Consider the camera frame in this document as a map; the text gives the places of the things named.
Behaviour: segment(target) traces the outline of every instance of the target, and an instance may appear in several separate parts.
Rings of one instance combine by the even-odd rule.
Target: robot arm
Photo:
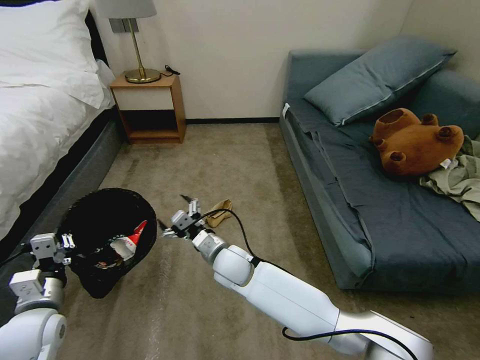
[[[172,227],[163,226],[163,236],[191,240],[212,265],[217,282],[283,326],[301,337],[341,332],[320,340],[344,354],[365,353],[367,360],[433,359],[432,344],[421,335],[373,311],[343,312],[317,288],[238,246],[228,246],[203,227],[198,200],[185,199],[189,212],[178,211]],[[2,360],[53,360],[66,332],[66,319],[57,310],[63,302],[63,266],[71,260],[65,249],[75,244],[67,236],[62,246],[54,234],[37,235],[30,244],[38,269],[16,273],[10,281],[19,299],[16,316],[0,328]]]
[[[58,313],[64,300],[64,265],[70,263],[65,248],[75,247],[70,238],[63,246],[53,233],[30,240],[36,269],[17,272],[10,288],[18,296],[15,316],[0,327],[0,359],[54,360],[67,329]]]
[[[423,336],[374,311],[360,314],[341,311],[317,288],[238,246],[228,246],[212,230],[203,227],[199,212],[191,211],[192,202],[197,208],[198,200],[187,200],[190,211],[179,210],[171,219],[172,227],[165,228],[163,235],[192,240],[193,246],[212,265],[217,282],[242,295],[300,337],[345,331],[319,340],[340,353],[365,353],[367,360],[433,359],[432,344]],[[388,337],[404,344],[415,357]]]

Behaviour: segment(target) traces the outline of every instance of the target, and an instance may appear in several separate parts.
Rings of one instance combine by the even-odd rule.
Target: white wall
[[[138,47],[144,66],[181,72],[187,118],[277,117],[290,49],[371,47],[400,32],[411,2],[155,0]],[[96,22],[113,71],[136,67],[130,35]]]
[[[479,0],[413,0],[401,32],[457,49],[447,66],[480,81],[479,19]]]

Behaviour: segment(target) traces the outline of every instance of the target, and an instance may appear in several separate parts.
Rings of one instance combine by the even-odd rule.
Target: bed frame
[[[0,0],[0,6],[25,6],[44,0]],[[106,64],[107,57],[90,12],[85,19],[96,59]],[[115,108],[103,111],[62,157],[55,170],[32,197],[20,206],[20,216],[9,233],[0,240],[0,261],[32,236],[55,231],[65,211],[77,199],[98,189],[125,141],[121,120]],[[13,273],[29,270],[30,256],[22,255],[0,268],[0,326],[8,321],[15,297],[8,289]]]

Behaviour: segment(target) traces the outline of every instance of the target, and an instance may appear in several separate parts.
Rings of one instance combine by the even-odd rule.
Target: stuffed animal
[[[418,176],[449,164],[464,142],[455,125],[439,126],[434,114],[419,118],[406,108],[392,110],[375,123],[370,136],[380,152],[385,171],[392,175]]]

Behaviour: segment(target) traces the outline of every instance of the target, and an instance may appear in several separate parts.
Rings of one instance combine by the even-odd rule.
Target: white bedsheet
[[[0,87],[0,239],[59,159],[113,106],[108,84],[115,77],[105,63],[97,63],[104,92],[99,109],[47,86]]]

